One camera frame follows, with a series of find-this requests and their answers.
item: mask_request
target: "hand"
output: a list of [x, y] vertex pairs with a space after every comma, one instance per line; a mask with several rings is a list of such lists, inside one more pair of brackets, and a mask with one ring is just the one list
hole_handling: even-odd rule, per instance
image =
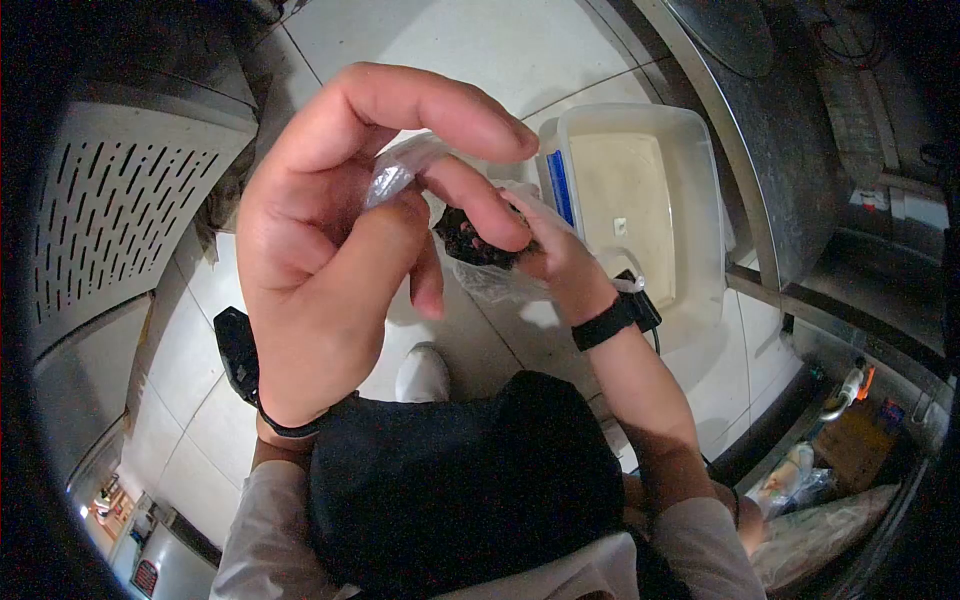
[[561, 217], [528, 205], [508, 190], [498, 191], [520, 211], [540, 245], [525, 252], [517, 267], [546, 282], [567, 323], [586, 323], [610, 308], [616, 300], [616, 289], [600, 263], [566, 228]]
[[[237, 262], [260, 361], [260, 401], [285, 426], [310, 422], [370, 374], [387, 308], [443, 315], [443, 276], [420, 188], [361, 215], [373, 158], [398, 130], [429, 128], [496, 162], [536, 153], [537, 137], [475, 86], [407, 67], [358, 63], [290, 122], [244, 191]], [[516, 252], [530, 231], [490, 183], [448, 156], [418, 177], [463, 208], [488, 243]]]

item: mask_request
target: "translucent plastic tub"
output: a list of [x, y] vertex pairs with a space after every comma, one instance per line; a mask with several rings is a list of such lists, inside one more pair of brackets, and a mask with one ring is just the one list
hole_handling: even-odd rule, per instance
[[700, 115], [662, 105], [576, 107], [561, 115], [556, 134], [541, 138], [540, 150], [557, 211], [594, 251], [621, 254], [601, 259], [608, 273], [626, 266], [620, 249], [638, 260], [663, 317], [664, 353], [719, 323], [722, 208]]

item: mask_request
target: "white shoe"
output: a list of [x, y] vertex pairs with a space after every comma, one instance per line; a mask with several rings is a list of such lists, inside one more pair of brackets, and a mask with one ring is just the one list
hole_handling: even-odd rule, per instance
[[397, 402], [446, 402], [450, 400], [450, 373], [429, 342], [407, 352], [396, 374]]

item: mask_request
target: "white sleeve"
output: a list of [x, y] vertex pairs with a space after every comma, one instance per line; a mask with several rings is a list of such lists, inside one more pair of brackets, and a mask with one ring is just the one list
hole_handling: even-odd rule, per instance
[[696, 600], [766, 598], [733, 526], [714, 498], [688, 498], [654, 520], [654, 548]]
[[338, 587], [307, 535], [306, 473], [284, 461], [258, 465], [244, 481], [211, 600], [334, 598]]

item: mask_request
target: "white tiled floor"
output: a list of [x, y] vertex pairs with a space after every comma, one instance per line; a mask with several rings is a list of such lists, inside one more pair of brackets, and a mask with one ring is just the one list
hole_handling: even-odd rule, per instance
[[586, 2], [311, 2], [285, 23], [321, 82], [357, 60], [470, 81], [532, 114], [637, 66]]
[[[681, 97], [661, 77], [670, 59], [649, 62], [662, 59], [665, 46], [631, 37], [603, 0], [288, 0], [285, 9], [282, 23], [244, 58], [248, 68], [273, 76], [258, 158], [321, 83], [354, 60], [409, 64], [477, 84], [535, 131], [573, 106]], [[507, 171], [538, 179], [534, 161]], [[211, 326], [226, 306], [244, 308], [234, 241], [218, 235], [219, 262], [211, 265], [190, 228], [163, 274], [137, 354], [135, 410], [120, 469], [132, 487], [180, 510], [217, 544], [255, 442], [254, 411], [223, 377]], [[571, 380], [588, 397], [598, 391], [548, 302], [474, 301], [444, 275], [443, 323], [421, 322], [406, 288], [397, 294], [380, 360], [360, 388], [365, 396], [391, 399], [402, 357], [423, 340], [444, 353], [458, 395], [490, 395], [521, 367]], [[723, 322], [692, 347], [664, 356], [710, 459], [748, 430], [799, 367], [776, 336], [780, 315], [750, 302], [728, 291]]]

